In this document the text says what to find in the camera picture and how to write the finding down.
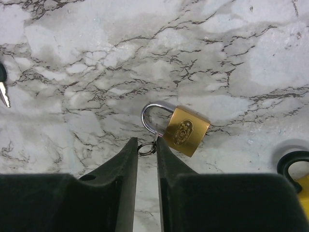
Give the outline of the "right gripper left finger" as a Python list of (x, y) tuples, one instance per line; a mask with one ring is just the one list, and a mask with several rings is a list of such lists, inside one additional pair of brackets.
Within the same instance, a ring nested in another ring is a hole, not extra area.
[(133, 230), (138, 140), (80, 178), (70, 174), (2, 174), (3, 232)]

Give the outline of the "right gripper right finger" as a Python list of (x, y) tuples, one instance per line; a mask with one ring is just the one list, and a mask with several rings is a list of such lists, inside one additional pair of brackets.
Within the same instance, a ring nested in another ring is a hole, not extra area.
[(308, 219), (279, 174), (199, 174), (156, 142), (164, 232), (306, 232)]

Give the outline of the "yellow padlock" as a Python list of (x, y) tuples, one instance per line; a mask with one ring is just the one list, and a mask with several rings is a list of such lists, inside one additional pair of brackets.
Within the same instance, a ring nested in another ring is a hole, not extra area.
[(295, 188), (300, 204), (309, 218), (309, 152), (292, 151), (280, 158), (277, 173)]

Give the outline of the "brass padlock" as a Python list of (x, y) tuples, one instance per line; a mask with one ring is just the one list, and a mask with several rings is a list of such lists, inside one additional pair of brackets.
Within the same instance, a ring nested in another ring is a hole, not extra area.
[[(146, 115), (152, 108), (160, 108), (171, 113), (166, 127), (152, 124)], [(173, 105), (166, 101), (154, 101), (146, 104), (141, 111), (143, 126), (153, 134), (162, 137), (170, 148), (192, 157), (202, 142), (211, 122), (196, 111), (182, 105)]]

